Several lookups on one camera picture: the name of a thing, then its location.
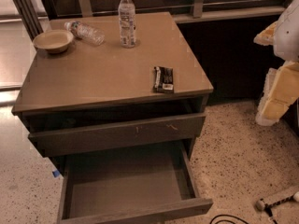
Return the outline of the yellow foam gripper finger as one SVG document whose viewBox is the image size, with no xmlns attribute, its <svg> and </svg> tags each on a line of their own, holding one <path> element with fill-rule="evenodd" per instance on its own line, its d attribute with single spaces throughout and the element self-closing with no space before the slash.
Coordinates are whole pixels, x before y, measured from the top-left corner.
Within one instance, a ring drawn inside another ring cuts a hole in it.
<svg viewBox="0 0 299 224">
<path fill-rule="evenodd" d="M 279 69 L 270 68 L 263 85 L 256 122 L 272 126 L 279 122 L 299 98 L 299 63 L 286 61 Z"/>
<path fill-rule="evenodd" d="M 267 26 L 260 33 L 258 33 L 254 37 L 253 42 L 262 46 L 272 46 L 274 43 L 274 33 L 276 27 L 277 27 L 277 22 L 275 21 L 271 23 L 269 26 Z"/>
</svg>

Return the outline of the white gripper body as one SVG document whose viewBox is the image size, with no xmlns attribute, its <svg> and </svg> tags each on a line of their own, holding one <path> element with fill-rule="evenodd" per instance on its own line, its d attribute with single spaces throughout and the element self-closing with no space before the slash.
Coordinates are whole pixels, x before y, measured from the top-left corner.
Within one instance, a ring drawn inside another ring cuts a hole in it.
<svg viewBox="0 0 299 224">
<path fill-rule="evenodd" d="M 299 0 L 292 0 L 278 18 L 273 48 L 277 57 L 299 61 Z"/>
</svg>

